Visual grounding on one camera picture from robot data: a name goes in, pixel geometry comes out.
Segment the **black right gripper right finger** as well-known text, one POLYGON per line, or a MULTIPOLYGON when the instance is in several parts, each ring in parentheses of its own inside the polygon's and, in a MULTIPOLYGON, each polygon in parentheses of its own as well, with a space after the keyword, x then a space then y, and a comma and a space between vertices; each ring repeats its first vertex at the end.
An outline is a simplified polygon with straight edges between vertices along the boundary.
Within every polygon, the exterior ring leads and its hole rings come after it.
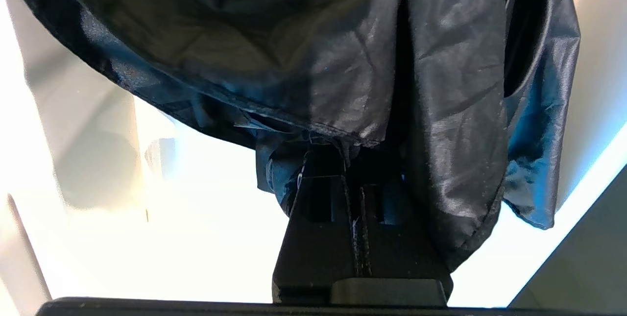
POLYGON ((347 171, 355 276, 352 305, 446 305, 450 272, 425 232, 396 158, 361 152, 347 171))

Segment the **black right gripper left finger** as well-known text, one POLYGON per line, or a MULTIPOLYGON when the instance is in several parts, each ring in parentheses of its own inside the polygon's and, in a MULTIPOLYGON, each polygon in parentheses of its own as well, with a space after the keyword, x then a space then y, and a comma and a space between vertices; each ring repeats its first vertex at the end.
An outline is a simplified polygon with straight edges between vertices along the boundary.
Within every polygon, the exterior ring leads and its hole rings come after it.
POLYGON ((345 156, 311 147, 287 200, 289 222, 272 275, 277 304, 329 304, 332 286, 363 276, 361 203, 345 156))

